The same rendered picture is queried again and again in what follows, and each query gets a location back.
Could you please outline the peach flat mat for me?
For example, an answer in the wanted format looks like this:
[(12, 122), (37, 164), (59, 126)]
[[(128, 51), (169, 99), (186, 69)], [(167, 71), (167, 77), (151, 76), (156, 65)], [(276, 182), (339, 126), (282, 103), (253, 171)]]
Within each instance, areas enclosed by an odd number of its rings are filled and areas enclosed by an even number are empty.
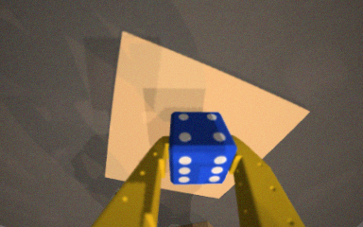
[[(290, 101), (178, 52), (122, 33), (105, 177), (126, 181), (151, 147), (169, 136), (174, 112), (220, 112), (231, 135), (263, 159), (310, 112)], [(234, 185), (170, 182), (161, 188), (220, 198)]]

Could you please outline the blue die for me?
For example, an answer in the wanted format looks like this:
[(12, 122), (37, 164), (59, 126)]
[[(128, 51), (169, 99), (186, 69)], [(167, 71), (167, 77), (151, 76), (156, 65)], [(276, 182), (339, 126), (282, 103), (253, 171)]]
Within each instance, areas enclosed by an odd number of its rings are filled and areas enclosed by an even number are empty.
[(169, 171), (173, 184), (223, 183), (237, 146), (219, 112), (174, 112)]

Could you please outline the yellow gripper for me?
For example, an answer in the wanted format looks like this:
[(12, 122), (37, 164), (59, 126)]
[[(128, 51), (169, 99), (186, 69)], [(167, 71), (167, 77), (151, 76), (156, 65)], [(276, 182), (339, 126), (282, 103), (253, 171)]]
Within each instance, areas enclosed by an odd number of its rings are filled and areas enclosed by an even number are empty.
[[(270, 167), (243, 141), (233, 174), (240, 227), (305, 227)], [(91, 227), (157, 227), (161, 181), (169, 136), (161, 137), (114, 195)]]

